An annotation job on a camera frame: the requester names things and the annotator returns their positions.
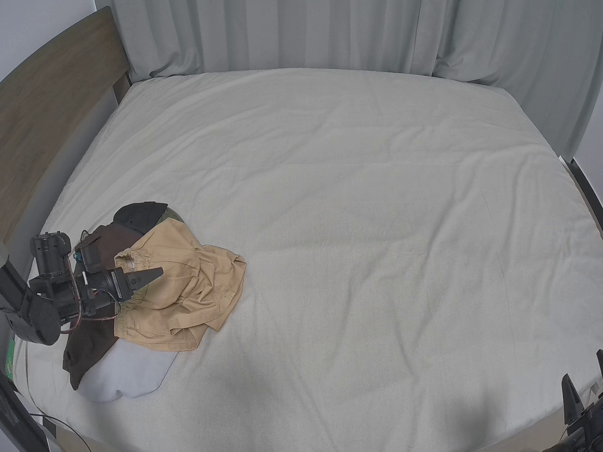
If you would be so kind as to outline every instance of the gray curtain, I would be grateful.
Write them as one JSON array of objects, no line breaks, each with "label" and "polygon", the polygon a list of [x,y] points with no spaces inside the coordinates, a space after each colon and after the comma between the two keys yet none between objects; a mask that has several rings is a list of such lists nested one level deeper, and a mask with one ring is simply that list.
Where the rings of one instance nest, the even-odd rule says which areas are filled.
[{"label": "gray curtain", "polygon": [[603,0],[96,0],[133,81],[331,67],[502,87],[571,160],[603,79]]}]

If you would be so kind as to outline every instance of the wooden headboard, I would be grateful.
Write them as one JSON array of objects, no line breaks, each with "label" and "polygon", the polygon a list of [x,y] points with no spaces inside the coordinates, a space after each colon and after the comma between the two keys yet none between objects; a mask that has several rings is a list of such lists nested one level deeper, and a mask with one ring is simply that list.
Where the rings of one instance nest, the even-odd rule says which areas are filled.
[{"label": "wooden headboard", "polygon": [[0,83],[0,241],[8,242],[53,158],[111,86],[121,101],[129,68],[105,7],[57,35]]}]

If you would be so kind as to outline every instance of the white bed sheet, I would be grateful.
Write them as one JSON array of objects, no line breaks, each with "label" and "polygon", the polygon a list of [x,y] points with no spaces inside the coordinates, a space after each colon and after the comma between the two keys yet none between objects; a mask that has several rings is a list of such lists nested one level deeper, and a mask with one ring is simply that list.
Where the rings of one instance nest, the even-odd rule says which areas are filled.
[{"label": "white bed sheet", "polygon": [[90,403],[65,338],[19,342],[46,413],[127,451],[453,451],[506,438],[597,378],[603,241],[506,92],[281,69],[135,84],[45,230],[169,203],[247,261],[219,333],[162,386]]}]

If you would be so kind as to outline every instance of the black garment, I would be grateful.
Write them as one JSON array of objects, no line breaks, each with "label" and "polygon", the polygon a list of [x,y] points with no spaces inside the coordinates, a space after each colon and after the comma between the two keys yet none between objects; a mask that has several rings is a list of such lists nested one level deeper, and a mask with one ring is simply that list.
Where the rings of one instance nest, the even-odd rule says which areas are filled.
[{"label": "black garment", "polygon": [[168,205],[162,202],[135,202],[119,209],[113,217],[113,222],[147,234],[157,224],[167,207]]},{"label": "black garment", "polygon": [[[113,257],[132,246],[142,237],[142,234],[130,230],[120,224],[111,223],[99,226],[80,242],[75,250],[82,246],[95,244],[101,256],[105,269],[115,267]],[[115,314],[113,306],[101,308],[94,318],[107,318]],[[84,374],[117,341],[113,332],[114,320],[87,321],[82,320],[78,328],[69,334],[63,353],[63,370],[69,372],[69,380],[73,390],[77,390]]]}]

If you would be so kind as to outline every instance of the bed frame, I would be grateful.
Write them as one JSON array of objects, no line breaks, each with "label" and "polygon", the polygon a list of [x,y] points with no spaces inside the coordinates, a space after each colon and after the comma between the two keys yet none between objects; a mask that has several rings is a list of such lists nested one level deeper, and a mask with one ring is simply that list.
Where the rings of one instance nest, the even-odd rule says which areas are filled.
[{"label": "bed frame", "polygon": [[[129,69],[111,9],[104,7],[43,45],[0,83],[0,241],[9,249],[25,215],[30,236],[39,232],[64,176],[81,158],[67,148],[70,139],[111,88],[122,100]],[[63,168],[63,182],[50,186],[58,180],[48,176],[55,168]],[[47,210],[39,222],[28,207],[41,202]]]}]

